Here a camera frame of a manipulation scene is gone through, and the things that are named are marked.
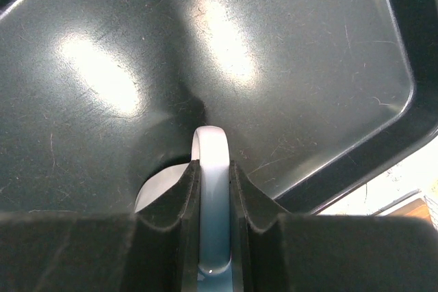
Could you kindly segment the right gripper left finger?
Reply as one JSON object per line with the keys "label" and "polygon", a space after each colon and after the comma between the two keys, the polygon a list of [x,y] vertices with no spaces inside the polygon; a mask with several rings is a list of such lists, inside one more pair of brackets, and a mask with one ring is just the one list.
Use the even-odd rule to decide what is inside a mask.
{"label": "right gripper left finger", "polygon": [[2,291],[195,291],[201,169],[138,213],[1,215]]}

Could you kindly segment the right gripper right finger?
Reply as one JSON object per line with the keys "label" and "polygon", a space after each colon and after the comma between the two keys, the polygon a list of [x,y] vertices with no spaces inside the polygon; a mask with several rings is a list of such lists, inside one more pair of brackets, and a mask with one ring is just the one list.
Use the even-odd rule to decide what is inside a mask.
{"label": "right gripper right finger", "polygon": [[235,291],[436,291],[437,231],[396,216],[290,213],[229,167]]}

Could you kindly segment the blue white mug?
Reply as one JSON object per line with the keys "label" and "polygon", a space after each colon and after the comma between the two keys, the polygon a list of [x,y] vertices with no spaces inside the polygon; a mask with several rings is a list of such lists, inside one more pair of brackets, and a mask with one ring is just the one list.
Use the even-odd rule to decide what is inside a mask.
{"label": "blue white mug", "polygon": [[143,184],[124,291],[233,290],[229,168],[226,133],[203,126],[189,163]]}

